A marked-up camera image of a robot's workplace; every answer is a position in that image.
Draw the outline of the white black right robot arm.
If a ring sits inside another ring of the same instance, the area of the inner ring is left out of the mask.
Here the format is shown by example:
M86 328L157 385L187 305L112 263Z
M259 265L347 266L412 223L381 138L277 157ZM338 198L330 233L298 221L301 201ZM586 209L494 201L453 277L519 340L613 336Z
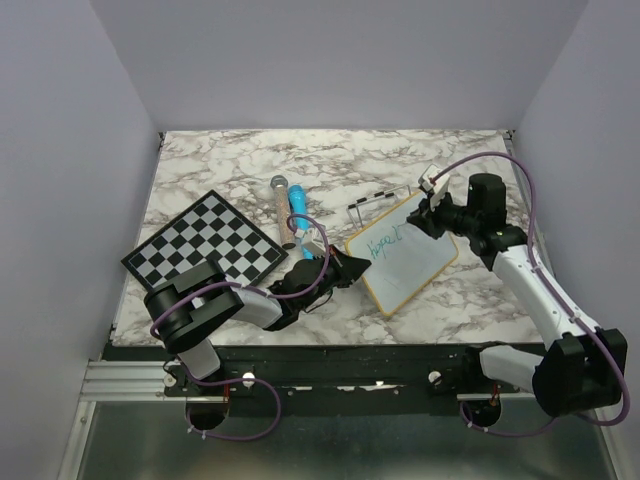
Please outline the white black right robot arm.
M467 202L454 203L449 178L436 167L420 177L425 193L409 224L433 239L452 233L513 292L534 322L544 346L535 355L500 343L472 348L460 379L480 392L495 380L534 394L551 417L615 404L627 407L624 367L627 342L617 329L603 329L576 307L539 261L527 234L507 221L506 186L498 175L469 179Z

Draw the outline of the yellow framed whiteboard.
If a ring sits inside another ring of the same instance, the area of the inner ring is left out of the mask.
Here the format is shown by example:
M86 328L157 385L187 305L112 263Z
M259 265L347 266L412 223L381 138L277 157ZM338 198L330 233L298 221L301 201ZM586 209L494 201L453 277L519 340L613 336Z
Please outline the yellow framed whiteboard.
M424 194L394 205L345 243L348 255L367 259L362 279L379 311L389 317L431 283L458 257L449 234L437 240L406 222Z

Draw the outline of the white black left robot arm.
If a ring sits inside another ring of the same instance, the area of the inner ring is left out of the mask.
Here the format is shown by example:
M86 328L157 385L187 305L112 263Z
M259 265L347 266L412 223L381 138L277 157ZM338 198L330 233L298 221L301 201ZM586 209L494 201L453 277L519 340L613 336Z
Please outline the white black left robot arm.
M282 330L334 289L350 287L371 265L332 246L323 258L296 262L264 291L228 280L217 261L207 260L147 293L151 334L186 367L188 384L209 395L222 380L222 362L209 340L216 329L235 320L265 331Z

